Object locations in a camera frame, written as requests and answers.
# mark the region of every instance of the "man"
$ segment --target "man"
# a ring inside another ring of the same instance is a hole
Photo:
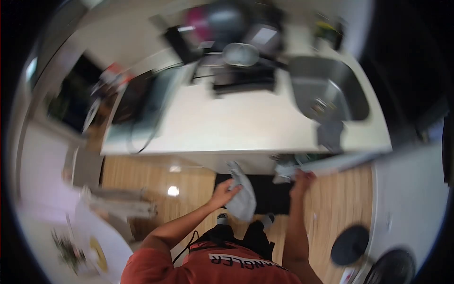
[[[315,178],[313,173],[296,172],[290,191],[282,266],[272,262],[272,248],[263,232],[274,221],[273,214],[250,224],[243,240],[237,240],[223,213],[218,216],[217,225],[190,246],[183,265],[173,267],[170,250],[241,190],[236,187],[229,191],[230,179],[219,184],[212,198],[199,209],[153,230],[129,258],[121,283],[321,284],[309,265],[309,243],[303,218],[304,194]]]

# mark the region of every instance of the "wooden floor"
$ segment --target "wooden floor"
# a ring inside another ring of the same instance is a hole
[[[102,183],[104,187],[139,189],[147,187],[147,199],[156,202],[158,215],[153,220],[135,220],[136,235],[145,236],[156,226],[183,216],[206,203],[212,194],[215,173],[183,161],[180,173],[170,173],[173,157],[106,157]],[[179,188],[178,197],[167,196],[170,186]],[[219,209],[208,216],[196,230],[203,234],[216,224]],[[369,165],[319,178],[305,199],[305,226],[309,235],[310,264],[325,284],[338,284],[343,269],[330,261],[331,247],[346,227],[363,224],[370,228],[372,214],[372,172]],[[279,215],[266,230],[275,242],[273,260],[281,263],[287,215]],[[236,238],[243,238],[248,226],[230,219]],[[186,246],[192,234],[181,243]]]

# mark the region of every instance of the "kitchen counter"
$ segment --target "kitchen counter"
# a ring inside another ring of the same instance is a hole
[[[306,27],[289,27],[286,56],[313,56],[310,41]],[[327,45],[322,45],[318,56],[347,64],[361,84],[370,107],[364,121],[345,122],[341,147],[345,151],[391,151],[381,107],[359,63],[347,52],[337,53]],[[194,64],[189,64],[180,69],[178,85],[170,95],[159,131],[141,154],[326,151],[317,145],[318,123],[305,117],[296,107],[288,72],[276,72],[275,92],[237,92],[215,99],[209,77],[189,85],[193,68]],[[141,149],[146,142],[146,137],[132,141],[105,140],[101,154],[132,154],[131,148]]]

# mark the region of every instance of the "hand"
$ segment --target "hand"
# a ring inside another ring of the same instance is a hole
[[[295,172],[295,184],[290,190],[290,197],[301,197],[311,187],[317,176],[313,172],[303,172],[297,169]]]
[[[227,204],[227,202],[229,202],[235,196],[235,194],[237,194],[243,188],[241,185],[239,185],[229,191],[228,188],[230,187],[232,182],[233,179],[228,179],[216,186],[213,196],[207,203],[207,205],[213,211]]]

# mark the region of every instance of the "stainless steel sink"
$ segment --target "stainless steel sink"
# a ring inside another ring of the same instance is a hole
[[[341,61],[301,56],[289,65],[296,105],[317,121],[364,120],[369,105],[353,71]]]

